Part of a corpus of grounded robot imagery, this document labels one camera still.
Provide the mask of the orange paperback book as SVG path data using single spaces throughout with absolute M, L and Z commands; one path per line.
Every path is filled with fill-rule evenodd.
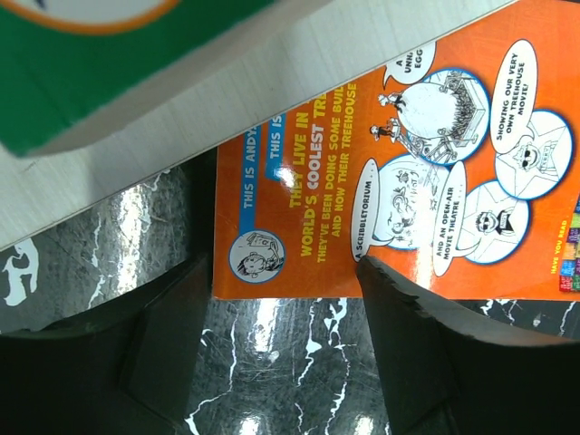
M 213 293 L 579 297 L 579 5 L 518 1 L 217 150 Z

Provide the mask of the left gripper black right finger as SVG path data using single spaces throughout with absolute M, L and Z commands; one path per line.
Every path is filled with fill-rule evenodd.
M 365 256 L 356 275 L 394 434 L 576 434 L 579 343 L 504 324 Z

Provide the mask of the white two-tier metal shelf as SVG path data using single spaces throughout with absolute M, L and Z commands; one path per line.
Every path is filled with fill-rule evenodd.
M 500 1 L 319 2 L 319 10 L 93 144 L 18 157 L 1 143 L 2 247 L 503 7 Z

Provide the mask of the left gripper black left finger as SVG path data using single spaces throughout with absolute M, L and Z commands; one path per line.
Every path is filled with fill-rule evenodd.
M 210 297 L 205 256 L 128 293 L 1 337 L 4 434 L 176 434 Z

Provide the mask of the black marble pattern mat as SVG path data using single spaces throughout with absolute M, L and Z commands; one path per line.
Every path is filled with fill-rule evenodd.
M 4 249 L 1 328 L 38 329 L 132 290 L 185 260 L 208 152 Z M 387 434 L 359 299 L 211 301 L 186 433 Z

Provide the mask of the dark green paperback book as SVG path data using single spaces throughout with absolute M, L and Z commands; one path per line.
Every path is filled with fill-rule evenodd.
M 102 140 L 319 10 L 319 1 L 4 1 L 1 143 Z

